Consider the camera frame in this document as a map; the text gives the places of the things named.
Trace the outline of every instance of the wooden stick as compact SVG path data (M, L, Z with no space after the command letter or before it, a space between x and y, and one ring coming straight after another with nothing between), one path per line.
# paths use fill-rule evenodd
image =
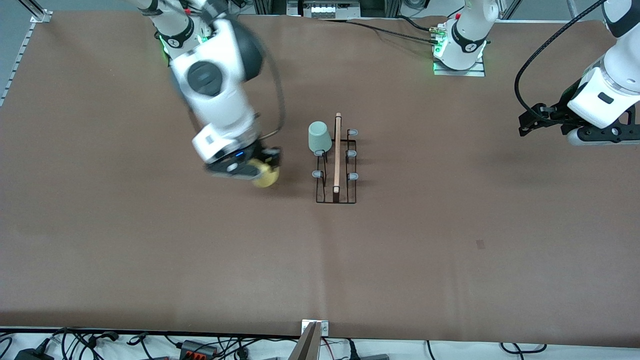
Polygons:
M333 132L333 138L335 139L335 156L333 161L335 162L335 168L333 170L333 202L340 202L340 159L342 153L340 151L340 143L342 139L342 115L340 113L335 114L335 131Z

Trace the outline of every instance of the brown table mat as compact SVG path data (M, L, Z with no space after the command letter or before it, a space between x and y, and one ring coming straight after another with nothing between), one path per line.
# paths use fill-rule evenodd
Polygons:
M486 78L350 24L243 17L277 58L278 184L209 177L154 29L35 28L0 110L0 323L638 346L637 147L518 136L515 73L558 24L496 24ZM427 18L423 25L441 18ZM426 36L399 20L368 22ZM613 43L574 26L523 78L553 104ZM267 131L267 66L245 85ZM307 127L357 128L358 204L314 203Z

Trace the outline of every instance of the yellow object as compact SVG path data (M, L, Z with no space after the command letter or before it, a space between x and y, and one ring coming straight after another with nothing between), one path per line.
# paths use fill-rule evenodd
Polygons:
M273 169L257 159L249 160L249 165L257 167L258 170L260 170L260 177L252 181L253 185L257 188L268 188L273 185L276 180L278 180L278 176L280 176L280 167Z

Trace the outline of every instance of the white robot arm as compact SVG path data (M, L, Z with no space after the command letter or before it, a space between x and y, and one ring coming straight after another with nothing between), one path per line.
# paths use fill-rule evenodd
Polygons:
M206 3L188 15L178 0L130 0L158 30L180 93L204 125L193 146L214 176L273 184L280 149L266 148L241 83L260 74L263 48L248 29Z
M438 25L445 31L436 35L439 44L433 47L433 56L454 70L471 68L482 55L498 13L496 0L466 0L459 16Z
M562 125L572 145L639 144L635 103L640 101L640 0L606 0L609 31L617 38L564 94L547 107L537 104L520 116L520 136ZM618 119L627 114L628 121Z

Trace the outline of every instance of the black cable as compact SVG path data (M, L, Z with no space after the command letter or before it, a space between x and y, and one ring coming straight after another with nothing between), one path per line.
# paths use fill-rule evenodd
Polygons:
M429 356L431 356L431 360L436 360L435 356L433 356L433 352L431 351L431 342L427 340L427 349L429 350Z
M177 348L181 348L182 347L182 343L180 343L180 342L174 343L167 335L164 335L164 338L167 341L169 341L171 344L173 344L174 347L177 347Z
M71 354L69 354L69 360L73 360L74 358L74 352L76 352L76 349L78 348L78 345L80 345L80 341L76 338L74 340L76 342L76 344L74 345L74 347L71 348Z
M151 356L151 354L149 354L149 350L147 350L147 346L145 345L145 340L141 340L140 341L140 345L142 345L142 350L145 351L145 354L147 355L149 360L154 360L154 358Z
M147 332L143 332L139 335L135 335L131 339L129 339L129 341L127 341L127 345L130 345L130 346L136 346L137 344L142 345L142 350L145 351L147 358L149 358L149 360L153 360L153 357L151 356L151 354L149 354L149 350L147 350L147 346L145 345L145 338L148 335L149 333Z
M518 356L520 356L520 360L524 360L524 354L539 354L539 353L541 353L541 352L543 352L543 351L545 351L545 350L547 349L547 344L542 344L542 347L541 347L541 348L539 348L539 349L534 349L534 350L522 350L522 349L520 348L520 346L518 346L518 344L516 344L516 343L511 343L511 344L513 345L513 347L515 347L515 348L516 348L516 351L512 351L512 350L507 349L507 348L504 346L504 343L500 343L500 348L501 348L503 351L505 351L505 352L507 352L507 353L509 353L509 354L511 354L511 355L518 355Z
M80 356L78 357L78 360L82 360L82 355L84 354L84 351L88 349L88 347L83 347L82 350L80 351Z
M284 103L284 92L282 91L282 79L280 78L280 72L278 71L278 65L276 64L276 60L271 54L271 51L266 46L262 46L264 49L264 54L266 55L267 62L269 63L269 68L271 69L271 73L273 74L273 83L276 86L276 96L278 98L278 125L276 129L266 135L260 136L259 140L265 140L282 130L284 127L284 122L287 117L287 108Z
M409 18L409 17L406 17L406 16L404 16L404 15L398 15L398 16L396 16L396 17L397 17L398 19L404 19L404 20L406 20L409 24L411 24L411 26L413 26L413 27L414 27L414 28L416 28L416 29L420 29L420 30L423 30L423 31L427 31L427 32L429 32L429 28L425 28L424 26L420 26L420 25L416 24L416 23L415 23L415 21L411 20L411 18Z
M251 344L257 343L257 342L258 342L258 341L260 341L260 340L261 340L261 339L254 339L254 340L251 340L250 342L248 342L248 343L246 343L246 344L244 344L244 345L243 345L243 344L242 344L242 342L241 342L241 340L240 340L240 339L238 339L238 342L236 343L236 344L238 344L238 348L237 348L237 349L234 349L234 350L233 350L233 351L231 351L231 353L229 353L229 354L225 354L224 356L221 356L221 357L220 357L220 360L224 360L224 359L226 359L229 355L235 354L235 353L236 353L236 352L238 352L239 350L244 349L244 348L248 347L248 346L249 346L249 345L251 345Z
M545 122L548 122L548 119L542 117L539 113L536 113L535 111L533 111L533 109L530 108L526 102L524 102L524 100L522 99L522 95L520 95L520 78L522 77L522 74L524 74L524 70L526 70L527 67L529 67L529 65L533 62L533 60L537 58L538 55L540 55L540 53L542 53L542 51L546 49L547 46L549 46L549 44L551 44L555 39L557 39L560 35L562 35L562 33L564 33L568 28L572 27L580 19L588 15L593 10L596 10L605 1L606 0L596 1L593 5L589 6L586 10L581 12L578 16L574 17L573 19L571 19L571 21L567 22L562 28L560 28L560 30L556 31L555 34L551 35L551 37L547 41L545 41L545 43L542 44L538 48L538 50L536 50L535 53L533 53L533 55L531 55L531 57L524 63L524 65L522 65L522 67L520 68L520 71L518 71L518 74L516 75L516 79L513 83L513 90L516 93L516 98L518 99L518 102L520 103L520 105L522 105L522 107L525 108L525 110L527 110L531 115L534 115L535 117Z
M40 345L38 345L38 347L36 347L35 349L35 354L36 355L42 355L45 352L47 352L47 345L49 345L49 342L51 341L51 339L53 339L53 337L55 335L59 335L63 332L66 332L67 328L63 327L62 329L58 329L56 331L53 332L53 334L51 334L51 336L49 336L48 338L42 340L42 342L40 343Z
M64 360L68 360L67 353L65 352L65 340L66 339L67 339L67 330L65 329L65 332L62 334L62 342L60 343L60 351L62 352L62 358Z
M460 10L462 10L462 9L464 9L464 8L465 8L465 7L464 7L464 6L462 6L460 9L457 9L456 11L454 11L454 12L450 13L449 15L447 15L447 18L451 17L451 15L454 15L455 13L457 13L458 11L460 11Z
M78 341L78 339L74 339L73 341L71 341L71 344L69 344L69 346L66 349L61 346L60 351L63 353L63 357L67 356L69 360L73 359L74 353L71 352L69 354L69 351L72 349L76 349L78 344L80 344L80 341Z
M382 29L382 28L377 28L375 26L371 26L371 25L367 25L367 24L362 24L361 22L350 22L347 21L347 24L353 24L353 25L358 25L358 26L363 26L365 28L369 28L369 29L373 29L376 31L382 31L383 33L387 33L387 34L391 34L391 35L395 35L398 37L403 37L403 38L410 38L410 39L414 39L414 40L418 40L418 41L424 41L427 42L429 44L437 44L438 42L436 40L432 40L432 39L427 39L427 38L419 38L419 37L414 37L411 35L407 35L407 34L400 34L400 33L396 33L395 31L391 31L391 30L387 30L387 29Z
M348 338L347 341L349 342L349 348L351 349L351 356L349 356L349 360L360 360L358 350L356 349L356 345L353 343L353 340Z
M404 4L414 10L423 11L429 6L431 0L404 0Z
M198 9L198 8L194 8L194 7L193 7L193 6L191 6L191 5L187 5L187 8L188 8L189 10L191 10L191 13L198 14L198 15L200 15L200 14L202 13L202 12L200 11L200 9Z
M75 333L74 331L69 330L69 332L71 334L73 334L78 341L80 341L82 343L82 345L84 345L83 350L86 350L87 348L89 349L89 351L91 351L91 353L93 354L93 358L98 358L100 360L104 360L104 358L98 354L95 349L84 339L84 337L80 336L79 334Z
M9 348L11 347L11 344L13 344L13 339L12 338L4 338L4 339L2 339L2 340L0 340L0 344L4 343L5 341L8 341L9 343L6 345L6 348L4 348L4 350L2 351L2 354L0 354L0 359L3 358L3 356L6 354L6 352L9 351Z

